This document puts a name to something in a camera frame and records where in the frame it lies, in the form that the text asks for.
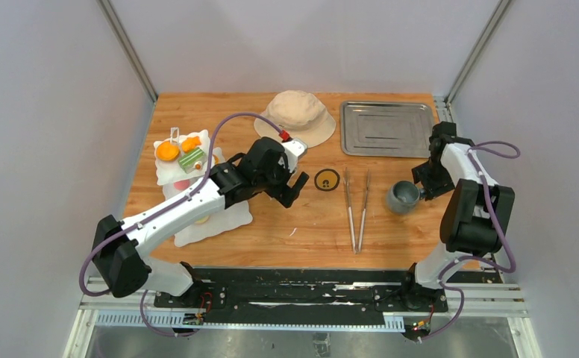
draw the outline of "ceramic cup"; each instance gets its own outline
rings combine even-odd
[[[391,186],[386,193],[386,205],[395,214],[404,215],[413,211],[420,198],[419,188],[409,181],[402,180]]]

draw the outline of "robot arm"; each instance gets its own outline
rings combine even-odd
[[[114,297],[125,297],[138,289],[184,294],[193,284],[187,267],[150,258],[151,252],[169,237],[212,213],[267,193],[284,207],[291,207],[309,176],[301,173],[293,187],[287,185],[307,146],[298,139],[282,144],[271,138],[258,139],[247,154],[237,154],[215,165],[203,187],[192,197],[189,189],[151,209],[118,222],[113,216],[97,226],[93,248],[121,230],[132,230],[105,246],[93,262]],[[184,202],[169,209],[179,201]],[[156,215],[142,225],[141,220]]]
[[[430,158],[413,169],[414,181],[422,183],[425,200],[451,190],[454,193],[441,220],[441,242],[423,261],[413,264],[402,285],[401,297],[411,309],[436,302],[442,294],[439,276],[457,258],[483,257],[501,249],[501,240],[485,207],[481,176],[489,185],[492,206],[503,232],[507,230],[515,196],[510,187],[499,185],[489,176],[475,152],[469,153],[474,143],[458,137],[454,123],[435,125],[430,141]],[[442,276],[443,280],[449,279],[464,263],[460,261],[451,267]]]

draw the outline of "wooden tabletop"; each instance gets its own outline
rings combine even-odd
[[[125,217],[141,213],[164,201],[156,184],[153,142],[169,136],[171,127],[181,134],[208,129],[235,112],[261,113],[274,93],[163,93],[149,128],[138,169],[131,187]],[[434,109],[429,94],[317,93],[336,119],[334,135],[310,148],[299,170],[310,175],[300,197],[289,209],[266,194],[249,201],[254,221],[200,242],[175,247],[173,238],[152,254],[169,262],[185,261],[194,266],[282,266],[301,268],[407,269],[422,260],[439,241],[439,223],[450,199],[444,195],[423,201],[407,216],[391,213],[386,191],[400,180],[412,180],[410,170],[425,160],[392,157],[354,157],[340,146],[339,107],[347,100],[421,102]],[[247,152],[258,138],[253,119],[241,117],[227,123],[216,146],[225,157]],[[356,235],[359,234],[365,173],[371,169],[371,188],[366,209],[362,252],[353,254],[342,183],[332,192],[317,190],[313,176],[324,168],[351,175],[351,195]]]

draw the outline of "red object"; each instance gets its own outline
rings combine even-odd
[[[283,142],[287,142],[288,140],[292,139],[292,137],[290,136],[289,133],[287,133],[287,131],[283,130],[282,132],[280,132],[278,134],[278,136],[283,140]]]
[[[180,180],[173,183],[174,188],[177,190],[186,190],[190,186],[190,180]]]
[[[206,313],[210,312],[210,308],[213,306],[213,294],[210,292],[204,292],[199,297],[201,298],[201,306],[199,309],[203,309],[204,305],[206,304],[206,295],[210,296],[210,300],[208,301],[208,307],[206,307]]]

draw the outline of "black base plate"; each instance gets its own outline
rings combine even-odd
[[[162,292],[156,295],[155,306],[199,308],[201,297],[210,300],[205,295],[208,292],[212,304],[204,314],[205,322],[249,324],[383,324],[382,312],[410,311],[392,294],[399,288],[396,285],[337,288],[353,283],[398,283],[405,270],[194,268],[194,274],[196,282],[184,295],[173,297]],[[460,271],[448,282],[490,281],[500,283],[498,273]],[[436,312],[447,309],[444,301],[435,303]]]

